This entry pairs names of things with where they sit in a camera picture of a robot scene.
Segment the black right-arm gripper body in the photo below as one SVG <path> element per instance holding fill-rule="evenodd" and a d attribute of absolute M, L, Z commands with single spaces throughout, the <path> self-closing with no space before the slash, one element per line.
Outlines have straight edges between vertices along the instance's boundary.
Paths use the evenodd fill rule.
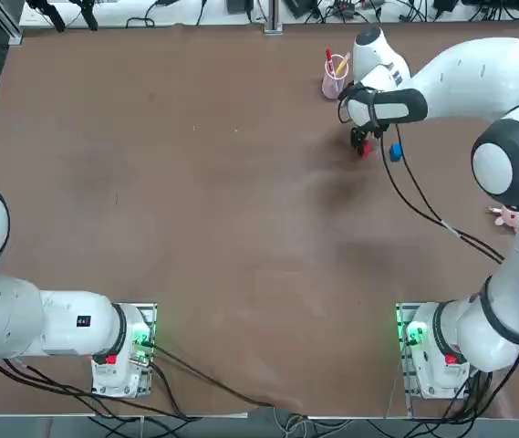
<path fill-rule="evenodd" d="M 363 146 L 365 143 L 379 140 L 383 135 L 383 130 L 363 130 L 358 127 L 353 127 L 350 130 L 350 145 Z"/>

